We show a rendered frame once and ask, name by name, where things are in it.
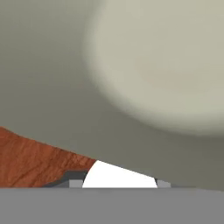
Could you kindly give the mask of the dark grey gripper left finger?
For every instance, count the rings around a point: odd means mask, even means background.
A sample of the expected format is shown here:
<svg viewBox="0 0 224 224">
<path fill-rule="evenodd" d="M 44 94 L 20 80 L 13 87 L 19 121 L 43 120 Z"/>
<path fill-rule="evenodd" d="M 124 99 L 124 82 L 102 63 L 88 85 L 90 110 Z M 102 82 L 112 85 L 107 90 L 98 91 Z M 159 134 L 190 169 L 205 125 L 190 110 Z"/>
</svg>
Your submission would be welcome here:
<svg viewBox="0 0 224 224">
<path fill-rule="evenodd" d="M 87 171 L 66 171 L 61 178 L 53 182 L 47 183 L 46 185 L 44 185 L 44 188 L 82 188 L 82 185 L 87 175 Z"/>
</svg>

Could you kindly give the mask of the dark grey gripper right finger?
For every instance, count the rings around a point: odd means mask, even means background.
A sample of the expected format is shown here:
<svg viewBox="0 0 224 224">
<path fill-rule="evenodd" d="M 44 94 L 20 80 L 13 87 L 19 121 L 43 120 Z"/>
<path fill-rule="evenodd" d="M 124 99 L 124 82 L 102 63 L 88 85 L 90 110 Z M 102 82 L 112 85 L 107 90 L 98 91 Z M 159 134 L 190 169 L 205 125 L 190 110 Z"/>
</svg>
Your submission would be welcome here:
<svg viewBox="0 0 224 224">
<path fill-rule="evenodd" d="M 156 178 L 155 182 L 156 182 L 158 188 L 171 188 L 172 187 L 171 183 L 165 182 L 165 181 L 163 181 L 161 179 L 157 179 Z"/>
</svg>

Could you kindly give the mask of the beige grey bowl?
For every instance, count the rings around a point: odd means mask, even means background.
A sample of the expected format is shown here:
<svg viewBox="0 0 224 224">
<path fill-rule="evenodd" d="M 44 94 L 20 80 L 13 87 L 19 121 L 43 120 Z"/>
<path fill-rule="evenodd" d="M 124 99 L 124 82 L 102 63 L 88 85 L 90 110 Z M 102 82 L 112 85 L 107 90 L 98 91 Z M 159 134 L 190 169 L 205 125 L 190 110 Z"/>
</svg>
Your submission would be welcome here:
<svg viewBox="0 0 224 224">
<path fill-rule="evenodd" d="M 224 192 L 224 0 L 0 0 L 0 125 Z"/>
</svg>

